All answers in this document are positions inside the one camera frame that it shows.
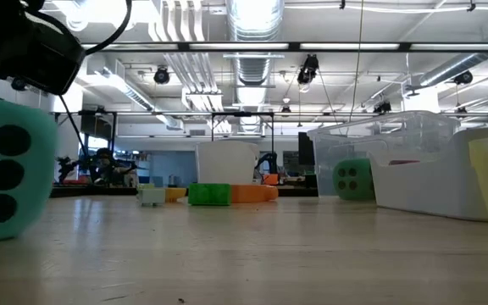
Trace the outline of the teal foam die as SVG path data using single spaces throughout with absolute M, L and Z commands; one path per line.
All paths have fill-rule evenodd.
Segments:
M 0 98 L 0 240 L 41 215 L 53 187 L 57 126 L 38 108 Z

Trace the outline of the green foam die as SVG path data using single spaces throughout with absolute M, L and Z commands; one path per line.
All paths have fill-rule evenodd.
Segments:
M 332 180 L 335 193 L 343 200 L 375 199 L 372 169 L 368 158 L 340 161 L 333 170 Z

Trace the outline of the black background robot arms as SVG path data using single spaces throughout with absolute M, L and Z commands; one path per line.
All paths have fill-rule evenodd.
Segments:
M 85 167 L 89 169 L 92 166 L 92 157 L 84 157 L 79 158 L 76 160 L 72 160 L 69 157 L 57 157 L 56 161 L 59 165 L 59 175 L 58 175 L 58 183 L 63 184 L 65 179 L 69 176 L 69 174 L 74 171 L 77 167 Z

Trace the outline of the person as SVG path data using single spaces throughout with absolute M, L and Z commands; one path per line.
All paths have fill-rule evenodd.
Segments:
M 106 187 L 136 188 L 139 182 L 135 162 L 121 161 L 108 148 L 99 148 L 90 162 L 91 182 Z

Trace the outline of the blue partition panel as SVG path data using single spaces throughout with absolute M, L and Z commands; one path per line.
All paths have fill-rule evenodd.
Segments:
M 150 179 L 156 187 L 183 187 L 197 182 L 196 156 L 191 151 L 154 151 Z

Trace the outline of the white teal small block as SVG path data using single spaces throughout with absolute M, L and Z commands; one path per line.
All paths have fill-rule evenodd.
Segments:
M 143 188 L 137 192 L 137 200 L 141 206 L 158 206 L 165 203 L 164 188 Z

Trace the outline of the white round plastic cup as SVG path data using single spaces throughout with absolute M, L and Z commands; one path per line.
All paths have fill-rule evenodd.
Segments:
M 196 146 L 197 182 L 252 184 L 259 154 L 259 146 L 251 142 L 201 142 Z

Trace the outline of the green toy brick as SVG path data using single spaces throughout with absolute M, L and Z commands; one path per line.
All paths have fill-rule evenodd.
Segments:
M 230 206 L 231 186 L 229 184 L 191 184 L 188 202 L 192 206 Z

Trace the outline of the black overhead light bar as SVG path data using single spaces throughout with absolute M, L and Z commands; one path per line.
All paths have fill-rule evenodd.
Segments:
M 104 50 L 113 53 L 488 53 L 488 42 L 121 42 Z

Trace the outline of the orange carrot toy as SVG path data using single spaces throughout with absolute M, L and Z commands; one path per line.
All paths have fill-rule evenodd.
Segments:
M 277 199 L 279 191 L 275 186 L 269 185 L 232 185 L 232 203 L 257 203 Z

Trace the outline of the black background monitor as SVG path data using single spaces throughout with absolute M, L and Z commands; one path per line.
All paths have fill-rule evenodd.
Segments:
M 298 162 L 300 165 L 315 165 L 313 141 L 306 132 L 298 133 Z

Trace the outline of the white plastic bin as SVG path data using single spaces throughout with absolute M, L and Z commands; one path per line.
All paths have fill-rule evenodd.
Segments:
M 455 133 L 439 156 L 389 166 L 369 156 L 376 203 L 382 208 L 454 219 L 487 221 L 488 213 L 469 159 L 469 143 L 488 129 Z

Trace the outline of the slanted silver ceiling duct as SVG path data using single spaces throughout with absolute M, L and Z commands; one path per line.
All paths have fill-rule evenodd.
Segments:
M 436 86 L 446 80 L 466 72 L 467 70 L 488 60 L 485 53 L 461 53 L 454 58 L 421 75 L 412 83 L 413 89 Z

